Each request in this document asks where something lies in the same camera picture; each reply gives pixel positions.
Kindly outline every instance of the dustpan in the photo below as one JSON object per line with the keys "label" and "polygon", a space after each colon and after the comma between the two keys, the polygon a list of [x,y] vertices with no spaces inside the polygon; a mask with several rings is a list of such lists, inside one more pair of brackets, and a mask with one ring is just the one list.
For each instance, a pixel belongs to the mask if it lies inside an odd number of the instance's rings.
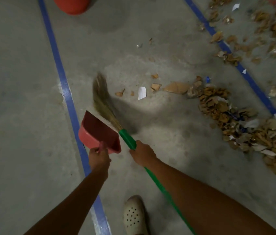
{"label": "dustpan", "polygon": [[99,147],[100,142],[108,146],[109,154],[122,151],[119,134],[99,120],[96,116],[86,111],[78,131],[80,141],[88,148]]}

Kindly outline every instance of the blue floor line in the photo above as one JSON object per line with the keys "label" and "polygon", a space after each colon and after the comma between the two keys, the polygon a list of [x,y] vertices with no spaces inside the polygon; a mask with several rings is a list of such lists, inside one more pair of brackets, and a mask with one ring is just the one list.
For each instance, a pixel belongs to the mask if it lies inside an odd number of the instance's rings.
{"label": "blue floor line", "polygon": [[[42,18],[46,27],[46,32],[47,35],[49,37],[49,41],[50,41],[50,45],[51,45],[51,49],[52,49],[52,53],[53,53],[53,57],[54,57],[54,61],[56,64],[56,68],[58,71],[58,75],[60,78],[60,83],[61,83],[61,87],[63,90],[63,97],[65,99],[66,102],[66,106],[67,106],[67,110],[68,110],[68,114],[71,120],[71,124],[73,127],[73,131],[74,131],[74,136],[77,142],[77,147],[79,150],[79,154],[80,154],[80,158],[81,158],[81,162],[82,162],[82,167],[85,173],[85,176],[89,175],[91,170],[90,170],[90,166],[89,166],[89,158],[88,158],[88,154],[87,151],[83,145],[83,143],[79,140],[78,137],[78,131],[79,131],[79,121],[78,121],[78,117],[77,117],[77,113],[75,110],[75,106],[74,106],[74,102],[73,102],[73,98],[72,98],[72,94],[71,91],[69,89],[69,85],[67,82],[67,78],[65,75],[65,71],[64,71],[64,67],[61,61],[61,57],[60,57],[60,53],[58,50],[58,46],[55,40],[55,36],[51,27],[51,22],[49,19],[49,15],[48,12],[46,10],[46,5],[44,3],[44,0],[38,0],[39,3],[39,7],[41,10],[41,14],[42,14]],[[95,215],[97,217],[97,224],[99,226],[100,229],[100,234],[101,235],[110,235],[110,230],[109,230],[109,225],[107,222],[107,219],[105,217],[105,213],[103,210],[103,206],[100,200],[100,197],[98,196],[95,200],[95,202],[93,203],[93,208],[95,211]]]}
{"label": "blue floor line", "polygon": [[[202,12],[199,10],[199,8],[194,4],[192,0],[185,0],[185,2],[188,4],[188,6],[191,8],[191,10],[195,13],[195,15],[198,17],[198,19],[204,24],[206,30],[210,33],[210,35],[214,35],[216,33],[215,29],[213,27],[210,27],[210,23],[208,20],[204,17]],[[219,47],[222,51],[227,51],[227,53],[231,53],[230,48],[224,43],[224,41],[217,42]],[[252,90],[255,92],[255,94],[260,98],[260,100],[263,102],[263,104],[266,106],[266,108],[269,110],[271,114],[276,114],[276,108],[273,106],[269,98],[265,95],[265,93],[260,89],[260,87],[256,84],[256,82],[253,80],[253,78],[249,75],[248,71],[246,73],[243,73],[243,70],[245,68],[241,65],[241,63],[238,63],[238,66],[236,67],[240,74],[243,76],[243,78],[249,83]]]}

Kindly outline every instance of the right hand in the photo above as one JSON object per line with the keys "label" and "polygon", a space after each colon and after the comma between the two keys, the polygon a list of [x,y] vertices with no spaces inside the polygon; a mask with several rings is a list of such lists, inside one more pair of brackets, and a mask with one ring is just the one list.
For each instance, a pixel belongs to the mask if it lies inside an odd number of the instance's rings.
{"label": "right hand", "polygon": [[156,154],[148,144],[142,143],[140,140],[136,141],[136,150],[129,150],[133,160],[142,167],[147,167],[148,163],[156,159]]}

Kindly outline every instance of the concrete floor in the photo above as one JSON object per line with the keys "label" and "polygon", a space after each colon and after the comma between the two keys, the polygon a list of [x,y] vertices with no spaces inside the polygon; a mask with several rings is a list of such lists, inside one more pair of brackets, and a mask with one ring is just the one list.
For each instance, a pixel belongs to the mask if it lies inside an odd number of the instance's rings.
{"label": "concrete floor", "polygon": [[[164,162],[229,195],[276,228],[276,176],[260,155],[248,160],[221,139],[198,110],[198,100],[167,92],[152,94],[151,83],[192,81],[210,76],[232,92],[238,107],[252,106],[269,117],[237,70],[212,55],[207,32],[183,0],[96,0],[83,15],[67,16],[45,0],[79,120],[92,107],[92,79],[103,72],[116,98],[121,123],[149,143]],[[206,11],[209,0],[194,0]],[[219,24],[240,39],[254,27],[243,0],[236,22]],[[148,44],[153,37],[154,43]],[[276,82],[276,60],[255,66],[244,59],[259,86]],[[159,79],[150,75],[158,73]],[[147,98],[138,101],[139,86]],[[70,120],[58,87],[50,44],[37,0],[0,0],[0,234],[22,234],[63,200],[83,172]],[[127,146],[112,154],[109,179],[100,196],[113,234],[125,234],[122,206],[131,195],[144,198],[152,234],[190,234]],[[80,234],[95,234],[90,216]]]}

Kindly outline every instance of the foot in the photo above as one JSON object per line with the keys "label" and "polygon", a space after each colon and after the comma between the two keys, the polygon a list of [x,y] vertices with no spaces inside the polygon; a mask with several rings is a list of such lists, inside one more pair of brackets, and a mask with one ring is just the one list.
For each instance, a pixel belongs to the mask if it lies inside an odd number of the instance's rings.
{"label": "foot", "polygon": [[143,202],[139,196],[132,196],[126,201],[123,220],[127,235],[149,235]]}

